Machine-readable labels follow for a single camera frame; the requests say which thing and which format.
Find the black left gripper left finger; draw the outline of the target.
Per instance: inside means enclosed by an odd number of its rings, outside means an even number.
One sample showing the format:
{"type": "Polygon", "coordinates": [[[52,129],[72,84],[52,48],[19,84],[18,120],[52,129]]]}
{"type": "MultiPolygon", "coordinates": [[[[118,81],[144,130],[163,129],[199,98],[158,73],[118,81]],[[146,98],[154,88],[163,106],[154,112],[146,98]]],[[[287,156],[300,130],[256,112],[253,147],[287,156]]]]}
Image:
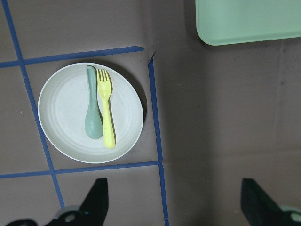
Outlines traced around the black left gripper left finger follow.
{"type": "Polygon", "coordinates": [[[97,179],[78,210],[53,219],[50,226],[102,226],[108,212],[108,181],[97,179]]]}

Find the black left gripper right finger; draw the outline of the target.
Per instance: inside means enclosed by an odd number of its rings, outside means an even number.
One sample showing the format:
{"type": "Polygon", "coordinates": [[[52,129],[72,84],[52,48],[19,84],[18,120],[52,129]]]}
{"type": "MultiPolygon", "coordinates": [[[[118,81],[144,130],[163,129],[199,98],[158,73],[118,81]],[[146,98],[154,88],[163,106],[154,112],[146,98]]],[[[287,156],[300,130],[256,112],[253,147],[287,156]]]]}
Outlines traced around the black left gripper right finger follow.
{"type": "Polygon", "coordinates": [[[251,226],[299,226],[301,210],[279,207],[251,178],[242,179],[240,207],[251,226]]]}

